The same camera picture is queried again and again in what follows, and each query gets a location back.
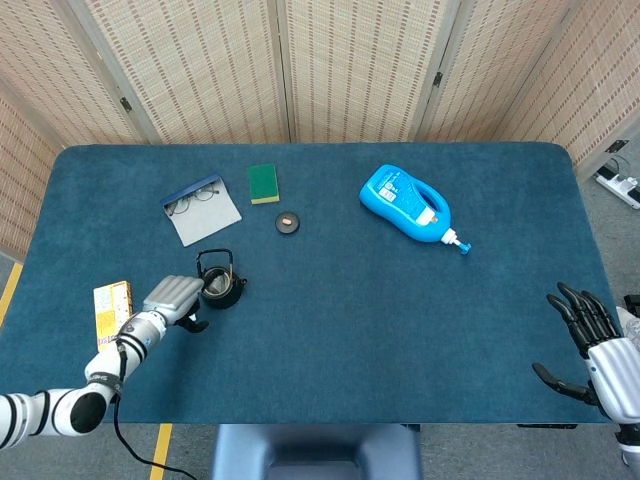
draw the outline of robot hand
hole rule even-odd
[[[594,295],[578,293],[563,283],[558,289],[569,304],[554,295],[547,295],[547,300],[567,324],[591,379],[582,387],[557,379],[539,363],[533,370],[556,392],[598,406],[620,425],[616,436],[623,459],[640,478],[640,353]]]
[[[0,450],[27,436],[78,436],[93,431],[167,327],[179,325],[192,333],[206,328],[207,322],[194,320],[203,285],[199,278],[165,277],[144,300],[143,310],[127,320],[116,340],[87,364],[85,387],[43,390],[33,396],[0,395]]]

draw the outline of table surface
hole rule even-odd
[[[252,206],[248,167],[265,162],[281,201]],[[360,205],[382,163],[440,191],[468,256]],[[183,248],[160,199],[214,172],[243,220]],[[300,217],[294,235],[275,229],[285,210]],[[216,247],[233,250],[245,293],[203,306],[205,332],[167,333],[125,385],[122,421],[603,421],[531,370],[586,381],[545,301],[556,282],[613,306],[569,157],[544,143],[69,148],[0,331],[0,391],[82,386],[93,288],[129,280],[140,308]]]

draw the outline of blue detergent bottle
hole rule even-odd
[[[394,165],[382,165],[360,190],[360,201],[419,242],[453,244],[463,255],[471,245],[451,229],[451,210],[435,189]]]

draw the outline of green sponge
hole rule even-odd
[[[249,167],[249,188],[251,203],[272,203],[280,201],[276,167],[273,164],[254,165]]]

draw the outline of floor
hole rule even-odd
[[[633,211],[592,180],[583,184],[581,190],[612,292],[622,304],[623,295],[640,293],[637,251],[640,212]],[[4,287],[10,269],[11,263],[0,257],[0,287]],[[157,425],[124,425],[122,431],[140,455],[153,458]],[[613,437],[615,431],[612,425],[581,425],[575,430],[425,425],[424,478],[631,480],[631,473],[620,460]],[[214,426],[174,425],[167,463],[187,469],[199,479],[208,478],[215,438]],[[102,425],[81,439],[30,439],[17,448],[0,452],[0,472],[0,478],[7,480],[150,478],[149,467],[129,457],[111,425]],[[167,473],[164,478],[185,477]]]

